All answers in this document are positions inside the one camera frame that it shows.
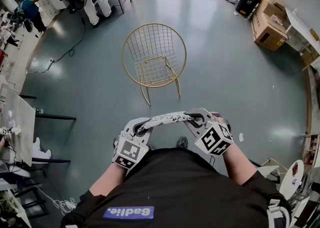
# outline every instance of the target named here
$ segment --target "black shirt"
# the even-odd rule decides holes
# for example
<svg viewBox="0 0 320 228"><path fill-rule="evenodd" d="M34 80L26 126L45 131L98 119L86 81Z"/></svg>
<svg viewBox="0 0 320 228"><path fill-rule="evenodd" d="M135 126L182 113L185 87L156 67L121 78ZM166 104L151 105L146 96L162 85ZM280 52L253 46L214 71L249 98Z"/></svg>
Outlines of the black shirt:
<svg viewBox="0 0 320 228"><path fill-rule="evenodd" d="M189 150L159 149L148 152L129 172L125 182L108 196L93 196L89 191L82 195L61 226L268 227L270 199L280 199L280 205L290 210L275 184L259 172L240 186ZM124 207L140 207L137 210L140 217L141 209L148 213L146 208L153 207L153 216L119 219L132 218L135 212L130 215L133 210L129 210L131 217L121 217L120 213L106 217L111 215L110 211ZM276 227L284 224L283 220Z"/></svg>

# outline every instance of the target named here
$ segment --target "shirt logo patch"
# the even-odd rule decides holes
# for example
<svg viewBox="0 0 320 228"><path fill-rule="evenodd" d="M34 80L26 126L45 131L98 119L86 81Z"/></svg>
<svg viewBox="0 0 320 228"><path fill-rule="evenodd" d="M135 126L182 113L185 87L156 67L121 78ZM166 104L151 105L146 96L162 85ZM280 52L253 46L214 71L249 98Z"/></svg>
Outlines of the shirt logo patch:
<svg viewBox="0 0 320 228"><path fill-rule="evenodd" d="M113 219L153 219L154 206L111 206L103 215Z"/></svg>

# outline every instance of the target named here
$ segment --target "gray floor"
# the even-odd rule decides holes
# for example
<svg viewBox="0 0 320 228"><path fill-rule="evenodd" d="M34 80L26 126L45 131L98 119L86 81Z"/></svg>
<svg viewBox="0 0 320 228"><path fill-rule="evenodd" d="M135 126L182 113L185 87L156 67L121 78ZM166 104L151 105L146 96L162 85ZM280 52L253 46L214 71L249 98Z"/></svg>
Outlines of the gray floor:
<svg viewBox="0 0 320 228"><path fill-rule="evenodd" d="M301 157L307 105L302 64L294 50L284 45L272 53L258 47L250 23L235 16L234 5L225 0L133 0L125 10L97 29L85 17L87 32L75 55L25 80L22 93L37 96L31 104L45 113L77 117L75 123L36 120L35 136L42 148L50 148L54 158L71 160L70 165L49 165L46 193L78 201L109 166L113 138L129 120L191 108L220 112L231 123L235 143L256 162L272 157L289 167ZM121 64L128 34L149 22L176 29L188 54L180 77L181 98L174 84L153 89L151 108ZM48 31L33 70L42 70L49 58L57 59L83 33L78 14L64 12L55 27L60 30ZM157 128L150 140L157 148L174 147L181 135L200 153L183 124ZM226 173L221 158L214 166ZM61 212L49 201L46 205L50 215L33 220L34 227L45 227L44 219L50 227L59 225Z"/></svg>

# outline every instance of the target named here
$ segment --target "gold wire chair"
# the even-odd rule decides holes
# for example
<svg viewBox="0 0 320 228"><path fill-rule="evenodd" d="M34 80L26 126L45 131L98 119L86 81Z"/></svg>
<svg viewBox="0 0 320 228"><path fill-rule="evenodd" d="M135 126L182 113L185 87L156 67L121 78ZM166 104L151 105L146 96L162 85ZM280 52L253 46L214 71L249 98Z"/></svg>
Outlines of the gold wire chair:
<svg viewBox="0 0 320 228"><path fill-rule="evenodd" d="M180 67L182 62L179 63L174 51L174 41L177 40L182 42L184 49L182 67ZM132 56L137 79L134 79L126 68L126 46ZM141 85L142 94L150 106L148 87L162 87L175 81L179 97L181 96L178 77L184 70L186 62L187 50L182 37L173 28L160 23L148 23L136 28L127 37L122 48L124 70L133 81ZM148 99L143 87L146 87Z"/></svg>

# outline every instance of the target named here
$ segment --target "trash bin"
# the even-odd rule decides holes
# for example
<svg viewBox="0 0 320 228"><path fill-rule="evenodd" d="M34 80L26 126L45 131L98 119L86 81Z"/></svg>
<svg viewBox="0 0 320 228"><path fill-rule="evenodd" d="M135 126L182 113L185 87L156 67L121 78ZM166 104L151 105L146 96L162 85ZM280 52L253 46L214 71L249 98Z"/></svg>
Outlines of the trash bin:
<svg viewBox="0 0 320 228"><path fill-rule="evenodd" d="M244 16L248 16L261 0L235 0L235 10Z"/></svg>

